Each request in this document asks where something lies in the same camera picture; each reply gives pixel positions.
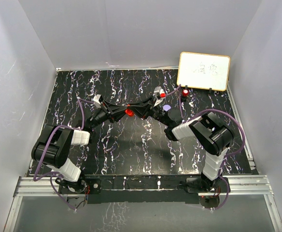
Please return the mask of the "red emergency stop button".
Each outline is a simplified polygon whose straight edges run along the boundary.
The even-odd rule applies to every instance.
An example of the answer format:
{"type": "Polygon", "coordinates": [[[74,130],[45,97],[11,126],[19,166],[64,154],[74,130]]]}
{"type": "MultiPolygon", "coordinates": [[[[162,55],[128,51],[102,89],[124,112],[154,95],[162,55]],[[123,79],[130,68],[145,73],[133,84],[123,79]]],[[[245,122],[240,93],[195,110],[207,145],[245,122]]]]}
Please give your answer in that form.
{"type": "Polygon", "coordinates": [[[183,90],[182,90],[182,95],[181,95],[182,100],[183,100],[183,101],[186,101],[188,95],[189,95],[188,89],[183,89],[183,90]]]}

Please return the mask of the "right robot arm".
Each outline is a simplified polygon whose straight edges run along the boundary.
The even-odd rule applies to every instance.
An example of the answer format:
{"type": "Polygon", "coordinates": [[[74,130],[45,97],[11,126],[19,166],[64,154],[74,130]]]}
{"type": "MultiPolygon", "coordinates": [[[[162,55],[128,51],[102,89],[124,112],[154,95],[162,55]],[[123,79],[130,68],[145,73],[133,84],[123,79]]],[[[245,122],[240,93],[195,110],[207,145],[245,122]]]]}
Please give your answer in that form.
{"type": "Polygon", "coordinates": [[[212,192],[219,186],[221,165],[230,143],[234,140],[233,130],[216,114],[220,113],[234,122],[234,117],[228,113],[207,109],[184,122],[178,108],[160,107],[155,100],[131,103],[125,110],[129,116],[136,115],[140,119],[153,119],[167,126],[164,130],[167,138],[178,141],[187,137],[196,138],[206,151],[205,165],[200,177],[186,185],[200,191],[212,192]]]}

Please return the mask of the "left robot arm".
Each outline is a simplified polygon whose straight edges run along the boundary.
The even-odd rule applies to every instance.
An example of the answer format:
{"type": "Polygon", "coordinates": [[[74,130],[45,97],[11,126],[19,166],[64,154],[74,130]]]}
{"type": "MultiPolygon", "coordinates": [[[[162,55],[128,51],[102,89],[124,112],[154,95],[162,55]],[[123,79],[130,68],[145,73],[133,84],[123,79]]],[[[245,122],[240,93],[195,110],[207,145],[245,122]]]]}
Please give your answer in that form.
{"type": "Polygon", "coordinates": [[[88,145],[95,134],[96,126],[107,120],[112,123],[119,121],[126,114],[127,107],[98,100],[94,102],[98,107],[98,112],[86,119],[82,100],[78,99],[77,102],[82,116],[79,124],[75,128],[65,125],[46,125],[32,149],[31,156],[38,162],[34,181],[41,179],[38,177],[38,172],[44,164],[52,169],[50,172],[52,177],[60,179],[61,186],[80,193],[85,190],[86,181],[81,169],[68,158],[71,146],[88,145]]]}

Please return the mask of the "white board with frame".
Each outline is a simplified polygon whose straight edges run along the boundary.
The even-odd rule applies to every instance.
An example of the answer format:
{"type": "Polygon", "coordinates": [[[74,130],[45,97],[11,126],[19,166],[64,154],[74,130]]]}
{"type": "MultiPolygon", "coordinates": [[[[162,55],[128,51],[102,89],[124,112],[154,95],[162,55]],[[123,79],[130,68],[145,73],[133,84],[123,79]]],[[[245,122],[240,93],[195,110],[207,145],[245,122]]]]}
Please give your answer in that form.
{"type": "Polygon", "coordinates": [[[213,91],[227,89],[229,56],[181,52],[177,85],[213,91]]]}

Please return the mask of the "purple earbud charging case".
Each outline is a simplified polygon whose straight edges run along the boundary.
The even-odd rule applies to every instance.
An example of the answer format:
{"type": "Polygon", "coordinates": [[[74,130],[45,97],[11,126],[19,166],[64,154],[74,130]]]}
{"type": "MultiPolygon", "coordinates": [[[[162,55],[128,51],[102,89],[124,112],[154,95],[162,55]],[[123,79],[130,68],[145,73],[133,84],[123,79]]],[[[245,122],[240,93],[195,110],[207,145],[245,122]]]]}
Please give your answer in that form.
{"type": "Polygon", "coordinates": [[[170,110],[171,109],[171,106],[170,105],[168,105],[168,104],[165,104],[164,106],[163,106],[163,110],[164,111],[168,111],[168,110],[170,110]]]}

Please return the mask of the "aluminium frame rail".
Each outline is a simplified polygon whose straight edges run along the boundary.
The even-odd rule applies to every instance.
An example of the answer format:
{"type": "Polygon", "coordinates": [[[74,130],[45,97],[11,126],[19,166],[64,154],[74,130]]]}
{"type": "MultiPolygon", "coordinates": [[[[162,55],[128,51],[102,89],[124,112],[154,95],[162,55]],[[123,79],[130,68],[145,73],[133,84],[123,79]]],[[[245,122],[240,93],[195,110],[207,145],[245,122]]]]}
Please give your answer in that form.
{"type": "MultiPolygon", "coordinates": [[[[229,180],[230,195],[263,195],[274,231],[282,232],[282,221],[274,201],[274,193],[266,175],[226,175],[229,180]]],[[[25,196],[55,197],[50,178],[44,177],[35,182],[32,177],[21,177],[13,194],[13,203],[4,226],[5,232],[12,232],[15,227],[21,202],[25,196]]]]}

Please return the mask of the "red round disc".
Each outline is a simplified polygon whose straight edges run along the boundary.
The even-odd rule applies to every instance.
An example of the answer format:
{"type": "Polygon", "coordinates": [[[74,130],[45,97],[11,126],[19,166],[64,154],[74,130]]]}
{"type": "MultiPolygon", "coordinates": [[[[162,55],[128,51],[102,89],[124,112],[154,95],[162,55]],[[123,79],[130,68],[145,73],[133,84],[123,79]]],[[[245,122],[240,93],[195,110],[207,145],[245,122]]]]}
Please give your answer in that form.
{"type": "Polygon", "coordinates": [[[126,109],[126,110],[125,110],[125,113],[126,113],[129,117],[134,116],[134,112],[133,112],[132,110],[130,110],[130,109],[126,109]]]}

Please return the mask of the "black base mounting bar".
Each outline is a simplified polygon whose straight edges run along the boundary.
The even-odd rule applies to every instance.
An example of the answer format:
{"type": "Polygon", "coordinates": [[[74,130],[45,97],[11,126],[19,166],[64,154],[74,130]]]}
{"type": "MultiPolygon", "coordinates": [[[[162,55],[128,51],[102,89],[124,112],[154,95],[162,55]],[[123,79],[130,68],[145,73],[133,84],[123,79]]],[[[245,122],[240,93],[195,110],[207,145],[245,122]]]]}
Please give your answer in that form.
{"type": "Polygon", "coordinates": [[[199,203],[198,188],[187,183],[198,174],[85,175],[89,204],[95,203],[199,203]]]}

